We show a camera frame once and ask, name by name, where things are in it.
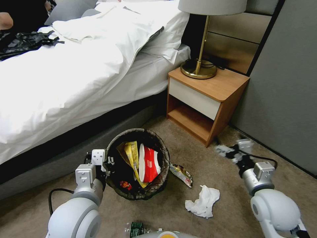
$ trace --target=nightstand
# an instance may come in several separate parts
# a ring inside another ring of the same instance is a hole
[[[197,80],[177,68],[168,73],[166,116],[208,147],[228,124],[248,80],[227,69]]]

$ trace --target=brass lamp base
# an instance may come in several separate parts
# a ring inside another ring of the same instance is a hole
[[[196,73],[196,66],[197,60],[186,60],[181,64],[181,72],[184,75],[195,79],[212,78],[217,73],[217,67],[209,61],[202,60],[198,73]]]

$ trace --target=black bag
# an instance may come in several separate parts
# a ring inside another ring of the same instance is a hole
[[[57,43],[64,43],[58,41],[59,38],[50,39],[49,33],[9,33],[0,32],[0,61],[6,60],[10,57],[24,54],[28,51],[39,49],[42,45],[55,46]]]

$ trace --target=plastic bottle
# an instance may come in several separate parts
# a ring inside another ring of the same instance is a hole
[[[124,228],[124,238],[133,238],[135,236],[150,233],[151,229],[144,227],[142,222],[127,223]]]

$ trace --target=carpet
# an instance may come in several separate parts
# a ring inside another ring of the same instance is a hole
[[[238,168],[215,153],[214,143],[205,148],[163,116],[150,120],[144,128],[153,130],[163,139],[171,162],[184,166],[193,176],[193,187],[188,188],[171,173],[165,190],[148,201],[128,201],[106,187],[99,210],[102,225],[98,238],[122,238],[125,224],[132,221],[142,221],[152,229],[178,230],[201,238],[264,237],[251,211],[250,196],[239,177]],[[219,139],[225,145],[233,145],[239,139],[239,132],[228,126]],[[278,161],[273,176],[275,188],[297,203],[310,236],[317,237],[317,180],[257,143],[253,153]],[[194,201],[198,198],[203,184],[220,190],[220,199],[213,207],[214,217],[210,219],[193,215],[184,205],[185,199]],[[2,200],[0,236],[45,237],[50,217],[47,197],[49,191],[57,187],[74,190],[74,173]],[[54,209],[69,198],[68,193],[55,192]]]

